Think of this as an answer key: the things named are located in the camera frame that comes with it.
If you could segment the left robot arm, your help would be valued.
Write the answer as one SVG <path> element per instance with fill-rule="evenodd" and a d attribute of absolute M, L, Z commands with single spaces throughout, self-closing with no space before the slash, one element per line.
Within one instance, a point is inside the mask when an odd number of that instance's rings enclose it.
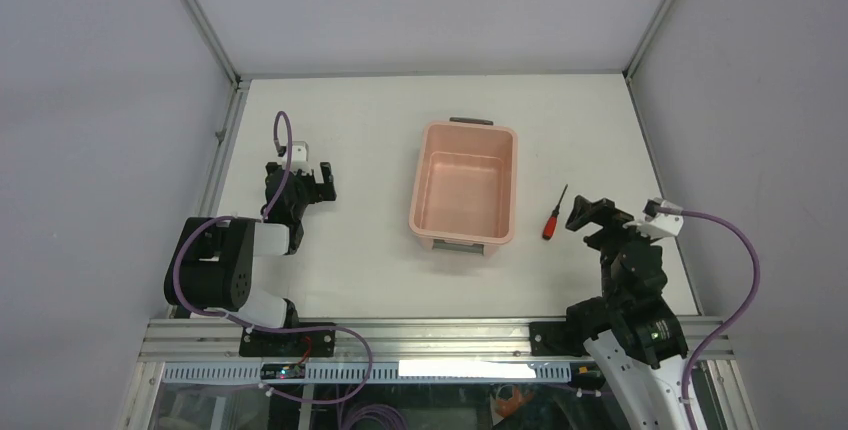
<path fill-rule="evenodd" d="M 295 254 L 304 237 L 308 206 L 337 198 L 331 164 L 319 165 L 322 180 L 307 168 L 289 176 L 284 167 L 266 165 L 266 198 L 281 190 L 266 221 L 234 217 L 186 220 L 164 279 L 166 301 L 203 316 L 237 320 L 248 328 L 297 328 L 294 303 L 253 282 L 257 257 Z"/>

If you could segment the aluminium right frame post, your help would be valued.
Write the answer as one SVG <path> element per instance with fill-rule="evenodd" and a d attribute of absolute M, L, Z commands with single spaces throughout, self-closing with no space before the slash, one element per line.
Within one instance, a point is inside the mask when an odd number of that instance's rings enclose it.
<path fill-rule="evenodd" d="M 625 66 L 622 74 L 627 83 L 630 83 L 632 79 L 635 77 L 638 69 L 641 65 L 643 58 L 645 57 L 654 36 L 659 31 L 662 26 L 666 15 L 671 10 L 671 7 L 674 5 L 676 0 L 660 0 L 659 5 L 655 9 L 645 31 L 643 32 L 640 40 L 630 58 L 627 65 Z"/>

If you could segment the aluminium left frame post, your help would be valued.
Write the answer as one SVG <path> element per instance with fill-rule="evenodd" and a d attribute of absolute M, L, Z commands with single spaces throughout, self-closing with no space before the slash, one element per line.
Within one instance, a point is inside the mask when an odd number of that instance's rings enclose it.
<path fill-rule="evenodd" d="M 224 49 L 217 32 L 204 11 L 200 0 L 180 0 L 201 39 L 213 55 L 217 65 L 226 76 L 227 80 L 235 86 L 241 82 L 239 72 L 236 70 L 232 60 Z"/>

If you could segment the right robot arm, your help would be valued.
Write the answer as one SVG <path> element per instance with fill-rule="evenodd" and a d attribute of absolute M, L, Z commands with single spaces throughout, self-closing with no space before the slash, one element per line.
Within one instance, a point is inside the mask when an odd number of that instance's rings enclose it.
<path fill-rule="evenodd" d="M 598 227 L 584 242 L 600 254 L 601 294 L 569 307 L 568 322 L 631 427 L 696 428 L 704 419 L 682 325 L 663 297 L 668 277 L 658 243 L 680 233 L 681 208 L 653 199 L 637 219 L 609 199 L 578 195 L 566 227 L 578 231 L 588 224 Z"/>

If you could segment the aluminium frame post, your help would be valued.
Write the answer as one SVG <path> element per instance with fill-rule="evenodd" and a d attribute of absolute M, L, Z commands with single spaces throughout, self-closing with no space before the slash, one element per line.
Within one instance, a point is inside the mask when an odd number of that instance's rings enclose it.
<path fill-rule="evenodd" d="M 235 86 L 241 82 L 239 72 L 236 70 L 232 60 L 224 49 L 217 32 L 204 11 L 200 0 L 180 0 L 201 39 L 213 55 L 217 65 L 226 76 L 227 80 Z"/>
<path fill-rule="evenodd" d="M 666 15 L 671 10 L 671 7 L 674 5 L 676 0 L 660 0 L 659 5 L 655 9 L 645 31 L 643 32 L 640 40 L 630 58 L 627 65 L 625 66 L 622 74 L 627 83 L 630 83 L 632 79 L 635 77 L 638 69 L 641 65 L 643 58 L 645 57 L 654 36 L 659 31 L 662 26 Z"/>

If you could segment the pink plastic bin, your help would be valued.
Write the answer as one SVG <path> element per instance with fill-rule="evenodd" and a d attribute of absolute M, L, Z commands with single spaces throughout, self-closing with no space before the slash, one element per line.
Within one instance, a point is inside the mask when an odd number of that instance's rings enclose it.
<path fill-rule="evenodd" d="M 421 245 L 482 256 L 516 231 L 518 137 L 489 120 L 452 117 L 422 135 L 408 225 Z"/>

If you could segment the aluminium front rail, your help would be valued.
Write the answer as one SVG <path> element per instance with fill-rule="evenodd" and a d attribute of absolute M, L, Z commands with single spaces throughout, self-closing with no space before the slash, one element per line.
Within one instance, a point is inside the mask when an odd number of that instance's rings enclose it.
<path fill-rule="evenodd" d="M 539 361 L 533 356 L 528 324 L 561 318 L 383 318 L 337 320 L 332 357 L 313 362 L 377 362 L 406 359 Z M 149 322 L 138 359 L 141 362 L 278 361 L 300 358 L 240 357 L 243 330 L 222 319 L 157 319 Z"/>

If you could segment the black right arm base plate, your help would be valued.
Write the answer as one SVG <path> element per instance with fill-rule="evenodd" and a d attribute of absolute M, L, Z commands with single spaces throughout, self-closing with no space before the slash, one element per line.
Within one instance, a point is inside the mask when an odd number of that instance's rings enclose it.
<path fill-rule="evenodd" d="M 528 331 L 533 356 L 588 355 L 584 346 L 586 337 L 577 324 L 567 320 L 533 321 L 528 324 Z"/>

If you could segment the red handled screwdriver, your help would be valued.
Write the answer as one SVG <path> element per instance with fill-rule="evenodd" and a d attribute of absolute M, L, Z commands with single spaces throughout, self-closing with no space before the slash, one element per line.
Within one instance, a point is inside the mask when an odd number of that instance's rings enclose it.
<path fill-rule="evenodd" d="M 565 197 L 565 194 L 568 190 L 568 187 L 569 187 L 568 184 L 564 185 L 562 192 L 560 194 L 560 197 L 557 201 L 557 204 L 554 206 L 554 208 L 553 208 L 550 216 L 548 217 L 548 220 L 546 221 L 545 226 L 542 230 L 541 236 L 542 236 L 542 239 L 545 240 L 545 241 L 551 240 L 552 237 L 555 234 L 555 231 L 556 231 L 556 228 L 557 228 L 558 218 L 559 218 L 560 211 L 561 211 L 561 205 L 562 205 L 563 199 Z"/>

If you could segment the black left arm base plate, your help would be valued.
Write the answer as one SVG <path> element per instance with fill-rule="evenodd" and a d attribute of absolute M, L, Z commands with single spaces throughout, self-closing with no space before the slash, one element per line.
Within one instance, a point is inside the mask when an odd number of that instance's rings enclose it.
<path fill-rule="evenodd" d="M 321 329 L 310 327 L 302 333 L 269 333 L 258 330 L 242 332 L 238 355 L 261 358 L 316 358 L 332 357 L 335 352 L 336 332 L 324 329 L 331 322 L 321 322 Z"/>

